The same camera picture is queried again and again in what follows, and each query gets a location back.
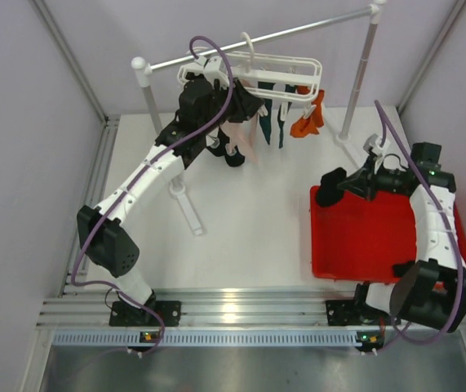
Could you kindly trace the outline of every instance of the red tray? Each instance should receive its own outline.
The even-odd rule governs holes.
[[[345,192],[328,208],[314,201],[310,190],[313,274],[316,278],[395,283],[393,265],[415,259],[415,220],[409,198],[378,192],[367,202]],[[466,262],[466,237],[455,209],[461,255]]]

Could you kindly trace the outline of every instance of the hanger hook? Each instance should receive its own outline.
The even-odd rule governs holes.
[[[244,31],[240,34],[240,37],[246,40],[247,46],[249,47],[249,52],[251,53],[251,61],[249,62],[249,65],[246,67],[246,71],[250,72],[251,66],[255,63],[255,47],[253,46],[251,37],[249,37],[248,33]]]

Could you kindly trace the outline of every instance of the red object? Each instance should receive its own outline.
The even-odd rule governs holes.
[[[395,283],[393,265],[415,259],[415,220],[409,198],[378,192],[367,202],[345,192],[336,205],[321,208],[310,190],[313,274],[334,280]],[[466,237],[457,209],[455,223],[466,262]]]

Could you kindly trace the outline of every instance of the metal grate strip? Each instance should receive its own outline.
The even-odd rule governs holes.
[[[148,346],[139,331],[57,331],[53,345]],[[166,331],[164,347],[359,346],[355,331]]]

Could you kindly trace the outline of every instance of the black cable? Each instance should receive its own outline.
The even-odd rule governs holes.
[[[408,167],[406,166],[403,166],[402,165],[402,159],[400,158],[399,155],[395,154],[395,153],[390,153],[390,154],[387,154],[385,155],[385,158],[383,158],[383,163],[385,164],[385,159],[387,159],[387,157],[390,157],[390,156],[393,156],[393,157],[396,157],[398,162],[399,162],[399,166],[403,169],[403,170],[408,170]]]
[[[104,303],[109,308],[109,310],[113,310],[111,306],[108,305],[108,295],[111,292],[111,290],[113,290],[112,287],[105,293],[105,296],[104,296]]]

